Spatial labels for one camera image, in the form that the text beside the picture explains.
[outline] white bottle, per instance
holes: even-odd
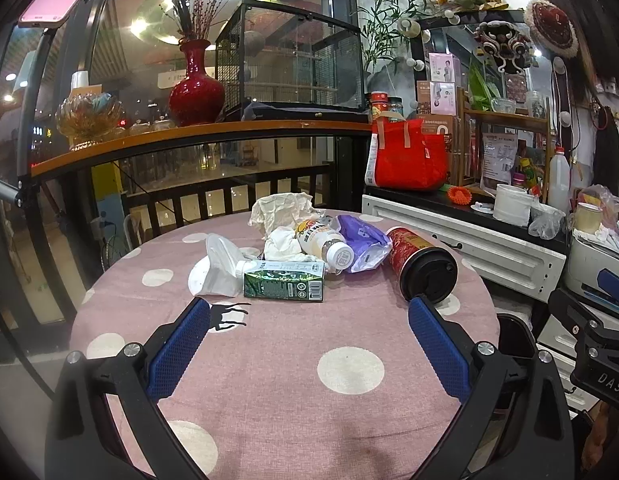
[[[565,150],[556,147],[556,154],[549,163],[549,197],[547,203],[569,214],[569,164],[565,158]]]
[[[296,228],[301,249],[320,258],[327,264],[328,272],[347,269],[353,262],[353,249],[345,243],[338,231],[318,220],[305,220]]]

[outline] screw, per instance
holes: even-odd
[[[78,350],[75,350],[74,352],[70,352],[70,354],[68,355],[68,363],[71,365],[78,362],[79,359],[80,359],[80,352]]]
[[[478,353],[483,355],[491,355],[494,353],[494,345],[488,343],[487,341],[482,341],[478,343]]]
[[[539,352],[539,359],[544,363],[550,363],[552,360],[552,356],[547,350],[541,350]]]
[[[135,355],[138,355],[140,351],[141,345],[138,343],[129,343],[129,345],[123,349],[123,353],[128,357],[134,357]]]

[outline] pink tablecloth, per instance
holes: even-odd
[[[176,319],[192,299],[188,276],[206,255],[205,234],[262,248],[248,218],[191,224],[118,261],[88,291],[72,349],[114,354]],[[363,219],[384,231],[398,224]],[[459,279],[439,310],[474,340],[496,343],[490,295],[454,257]],[[248,314],[213,307],[222,320],[245,324],[210,329],[172,397],[158,405],[210,479],[407,479],[443,434],[459,403],[446,395],[411,332],[391,268],[327,280],[324,297],[208,299],[251,303],[236,307]],[[110,403],[130,456],[149,471],[118,402]]]

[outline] red bag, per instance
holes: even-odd
[[[384,123],[382,118],[374,122],[366,184],[426,190],[445,183],[445,136],[422,134],[422,123],[422,119]]]

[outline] pink box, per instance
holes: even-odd
[[[456,85],[431,81],[430,103],[433,114],[456,115]]]
[[[429,59],[432,81],[461,83],[461,61],[454,54],[437,54],[431,52]]]

